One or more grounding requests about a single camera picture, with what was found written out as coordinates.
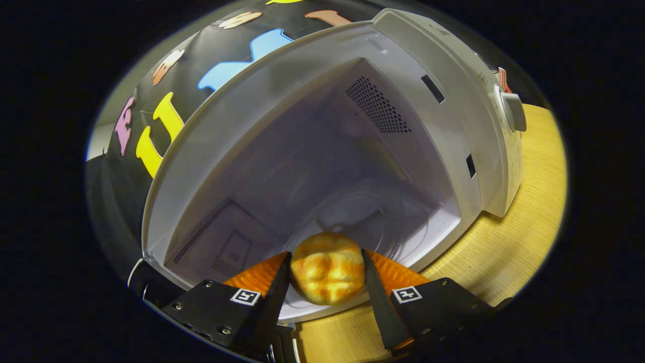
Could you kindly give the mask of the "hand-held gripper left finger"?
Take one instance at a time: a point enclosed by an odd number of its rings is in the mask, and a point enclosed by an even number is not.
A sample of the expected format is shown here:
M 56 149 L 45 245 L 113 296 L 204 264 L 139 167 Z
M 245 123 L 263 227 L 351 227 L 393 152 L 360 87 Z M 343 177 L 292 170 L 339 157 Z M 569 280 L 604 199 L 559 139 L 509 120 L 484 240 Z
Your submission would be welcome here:
M 163 307 L 173 323 L 249 360 L 283 360 L 277 322 L 289 287 L 285 251 L 226 282 L 203 280 Z

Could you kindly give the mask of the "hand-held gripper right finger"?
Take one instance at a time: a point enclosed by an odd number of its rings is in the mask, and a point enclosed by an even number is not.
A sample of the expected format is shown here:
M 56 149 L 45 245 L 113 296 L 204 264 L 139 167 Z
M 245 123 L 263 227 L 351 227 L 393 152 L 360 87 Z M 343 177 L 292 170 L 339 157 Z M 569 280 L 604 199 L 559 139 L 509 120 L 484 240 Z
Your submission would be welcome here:
M 371 250 L 362 250 L 366 287 L 384 348 L 429 353 L 493 319 L 512 298 L 490 305 L 451 278 L 429 280 Z

